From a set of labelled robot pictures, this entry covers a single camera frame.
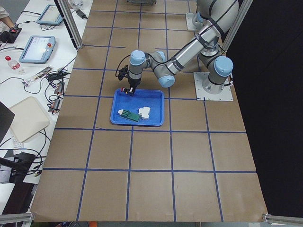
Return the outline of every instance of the robotic arm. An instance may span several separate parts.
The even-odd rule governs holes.
[[[141,82],[143,69],[151,68],[162,87],[175,83],[175,75],[195,56],[210,71],[203,82],[204,89],[218,94],[233,69],[232,61],[220,55],[218,40],[232,26],[239,9],[238,0],[197,0],[197,23],[202,29],[168,61],[163,52],[146,53],[135,50],[130,55],[130,66],[119,71],[118,78],[128,78],[130,88],[123,91],[131,96]]]

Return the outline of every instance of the metal base plate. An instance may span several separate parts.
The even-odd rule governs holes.
[[[196,26],[193,24],[193,17],[195,16],[195,13],[185,13],[186,17],[186,25],[188,31],[197,31],[198,29]]]
[[[217,95],[209,94],[203,89],[202,81],[208,77],[208,74],[209,72],[194,72],[197,100],[203,101],[205,98],[207,101],[233,101],[230,86],[224,87],[223,91]]]

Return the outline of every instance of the blue tray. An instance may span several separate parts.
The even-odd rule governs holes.
[[[124,109],[138,113],[139,108],[150,107],[148,120],[140,119],[138,122],[128,120],[118,114],[118,110]],[[164,93],[159,90],[137,89],[134,96],[130,96],[117,89],[114,95],[110,121],[113,124],[161,126],[164,122]]]

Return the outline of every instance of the black curtain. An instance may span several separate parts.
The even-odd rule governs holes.
[[[268,213],[303,217],[303,1],[254,0],[228,57]]]

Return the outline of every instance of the plastic bottle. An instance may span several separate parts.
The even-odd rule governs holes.
[[[17,62],[16,60],[12,59],[9,56],[6,56],[5,59],[8,61],[8,65],[15,73],[19,75],[25,74],[24,69],[22,68],[19,62]]]

